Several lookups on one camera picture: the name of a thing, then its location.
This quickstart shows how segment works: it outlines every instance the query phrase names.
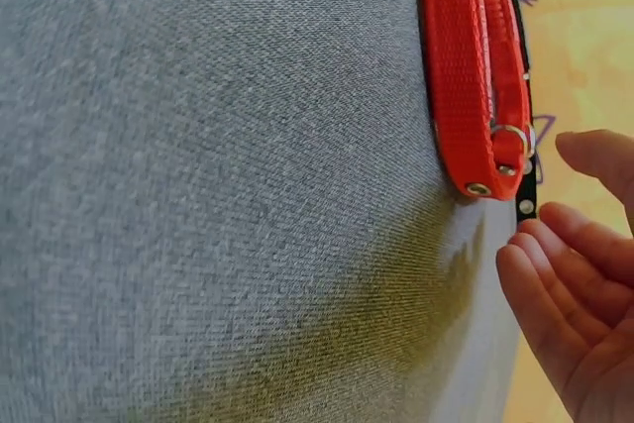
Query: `finger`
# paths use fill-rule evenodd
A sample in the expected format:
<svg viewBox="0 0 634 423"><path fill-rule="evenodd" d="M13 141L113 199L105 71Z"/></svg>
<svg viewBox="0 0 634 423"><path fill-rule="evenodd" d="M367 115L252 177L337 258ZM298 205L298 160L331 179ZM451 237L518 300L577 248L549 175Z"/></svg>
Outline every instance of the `finger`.
<svg viewBox="0 0 634 423"><path fill-rule="evenodd" d="M540 210L540 218L544 220L542 213ZM546 217L551 214L546 207ZM545 220L530 220L523 223L520 229L537 240L555 274L576 300L607 326L614 327L625 315L632 291L627 286L606 279L592 263L571 250L549 228L548 223Z"/></svg>
<svg viewBox="0 0 634 423"><path fill-rule="evenodd" d="M588 345L564 319L521 248L507 245L496 261L502 290L526 341L561 394Z"/></svg>
<svg viewBox="0 0 634 423"><path fill-rule="evenodd" d="M571 292L566 288L564 283L556 275L542 247L535 237L518 233L511 238L509 244L516 245L521 248L533 267L537 271L546 292L553 299L555 305L564 315L564 319L583 337L583 339L593 346L603 340L609 332L609 328L599 321L594 315L589 313L580 303L573 297Z"/></svg>
<svg viewBox="0 0 634 423"><path fill-rule="evenodd" d="M574 208L548 203L539 211L544 222L569 247L586 257L608 279L634 288L634 241L588 220Z"/></svg>
<svg viewBox="0 0 634 423"><path fill-rule="evenodd" d="M634 233L634 140L601 130L563 133L557 137L556 145L570 167L598 178L623 203Z"/></svg>

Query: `black strap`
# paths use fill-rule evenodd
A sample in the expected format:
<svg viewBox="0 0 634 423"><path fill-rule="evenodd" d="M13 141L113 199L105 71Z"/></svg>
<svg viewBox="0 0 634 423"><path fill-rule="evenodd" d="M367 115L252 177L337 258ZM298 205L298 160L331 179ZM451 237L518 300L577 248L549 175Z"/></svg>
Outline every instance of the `black strap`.
<svg viewBox="0 0 634 423"><path fill-rule="evenodd" d="M526 32L524 30L524 23L522 21L522 12L519 5L519 0L512 0L513 9L515 10L515 17L517 18L517 28L519 30L520 40L522 42L522 59L524 61L524 70L530 71L530 61L528 57L528 47L526 45ZM529 101L531 105L531 123L533 121L533 101L531 94L531 82L530 79L526 80L528 85ZM537 174L535 156L530 159L531 166L530 172L525 174L522 178L522 182L515 196L515 214L517 217L517 223L528 218L537 217Z"/></svg>

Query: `gray fabric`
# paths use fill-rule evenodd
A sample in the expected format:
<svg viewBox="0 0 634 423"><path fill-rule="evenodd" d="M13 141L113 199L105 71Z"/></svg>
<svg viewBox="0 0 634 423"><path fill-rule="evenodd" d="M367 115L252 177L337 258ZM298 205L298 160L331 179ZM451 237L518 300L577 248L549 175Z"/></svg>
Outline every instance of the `gray fabric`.
<svg viewBox="0 0 634 423"><path fill-rule="evenodd" d="M438 164L417 23L0 0L0 421L425 421L481 207Z"/></svg>

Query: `yellow background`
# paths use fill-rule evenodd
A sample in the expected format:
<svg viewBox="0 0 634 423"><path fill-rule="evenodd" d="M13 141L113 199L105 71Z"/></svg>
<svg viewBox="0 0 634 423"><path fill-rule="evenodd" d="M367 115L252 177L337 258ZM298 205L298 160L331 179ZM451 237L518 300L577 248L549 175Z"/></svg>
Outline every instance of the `yellow background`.
<svg viewBox="0 0 634 423"><path fill-rule="evenodd" d="M574 205L629 233L620 204L595 181L573 175L557 156L554 139L563 131L599 128L634 136L634 0L536 0L522 9L535 114L556 117L538 146L544 176L539 199ZM504 422L570 421L520 342Z"/></svg>

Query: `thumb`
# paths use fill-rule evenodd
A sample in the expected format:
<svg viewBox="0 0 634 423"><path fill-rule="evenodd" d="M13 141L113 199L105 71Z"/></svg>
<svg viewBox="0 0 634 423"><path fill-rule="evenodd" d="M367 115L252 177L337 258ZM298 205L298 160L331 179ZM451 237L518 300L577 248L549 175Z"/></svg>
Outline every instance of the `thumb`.
<svg viewBox="0 0 634 423"><path fill-rule="evenodd" d="M557 137L556 145L570 167L597 178L620 200L634 233L634 140L600 130L562 133Z"/></svg>

